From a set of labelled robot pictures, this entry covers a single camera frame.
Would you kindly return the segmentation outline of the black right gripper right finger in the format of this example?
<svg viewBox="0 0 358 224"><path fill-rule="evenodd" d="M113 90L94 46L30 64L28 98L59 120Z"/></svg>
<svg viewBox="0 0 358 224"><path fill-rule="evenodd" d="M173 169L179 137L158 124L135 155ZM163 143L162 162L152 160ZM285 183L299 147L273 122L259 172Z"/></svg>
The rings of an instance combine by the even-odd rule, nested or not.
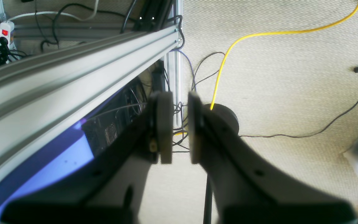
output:
<svg viewBox="0 0 358 224"><path fill-rule="evenodd" d="M220 224L356 224L352 205L277 169L195 92L188 94L191 162L207 172Z"/></svg>

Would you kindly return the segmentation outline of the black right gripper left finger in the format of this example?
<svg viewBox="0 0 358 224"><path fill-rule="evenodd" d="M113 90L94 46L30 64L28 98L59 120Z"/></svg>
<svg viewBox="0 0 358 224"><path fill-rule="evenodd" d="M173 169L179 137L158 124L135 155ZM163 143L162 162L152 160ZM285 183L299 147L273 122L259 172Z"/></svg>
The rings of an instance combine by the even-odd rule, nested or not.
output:
<svg viewBox="0 0 358 224"><path fill-rule="evenodd" d="M134 224L152 164L172 162L173 95L153 93L145 110L91 162L11 201L6 224Z"/></svg>

